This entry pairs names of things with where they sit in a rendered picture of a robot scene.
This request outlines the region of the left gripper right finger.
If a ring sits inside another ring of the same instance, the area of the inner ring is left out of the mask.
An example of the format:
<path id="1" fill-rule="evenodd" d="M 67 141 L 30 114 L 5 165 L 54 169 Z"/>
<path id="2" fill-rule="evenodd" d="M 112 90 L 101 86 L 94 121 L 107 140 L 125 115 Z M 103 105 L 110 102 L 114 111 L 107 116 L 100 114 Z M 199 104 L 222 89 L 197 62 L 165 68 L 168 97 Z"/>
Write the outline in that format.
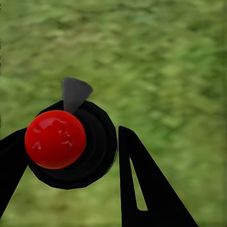
<path id="1" fill-rule="evenodd" d="M 198 227 L 137 134 L 119 126 L 122 227 Z M 148 208 L 137 208 L 130 158 Z"/>

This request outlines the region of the pesticide atomizer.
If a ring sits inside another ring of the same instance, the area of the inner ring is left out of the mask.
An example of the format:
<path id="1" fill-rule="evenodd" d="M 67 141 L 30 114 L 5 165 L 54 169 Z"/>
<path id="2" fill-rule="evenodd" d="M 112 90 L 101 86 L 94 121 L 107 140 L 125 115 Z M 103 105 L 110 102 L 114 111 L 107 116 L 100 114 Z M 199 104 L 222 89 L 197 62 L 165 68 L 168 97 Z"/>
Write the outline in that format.
<path id="1" fill-rule="evenodd" d="M 40 111 L 27 127 L 25 156 L 37 178 L 52 188 L 85 188 L 102 178 L 119 151 L 107 113 L 87 101 L 93 88 L 65 77 L 62 101 Z"/>

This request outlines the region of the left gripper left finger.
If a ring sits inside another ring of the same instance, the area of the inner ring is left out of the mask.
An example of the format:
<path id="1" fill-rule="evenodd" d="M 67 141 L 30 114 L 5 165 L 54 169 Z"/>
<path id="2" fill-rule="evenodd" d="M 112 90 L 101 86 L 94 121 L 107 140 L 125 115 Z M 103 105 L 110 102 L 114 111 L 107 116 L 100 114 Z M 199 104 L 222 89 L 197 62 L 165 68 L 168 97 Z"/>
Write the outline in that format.
<path id="1" fill-rule="evenodd" d="M 24 142 L 26 130 L 20 129 L 0 140 L 0 218 L 28 166 Z"/>

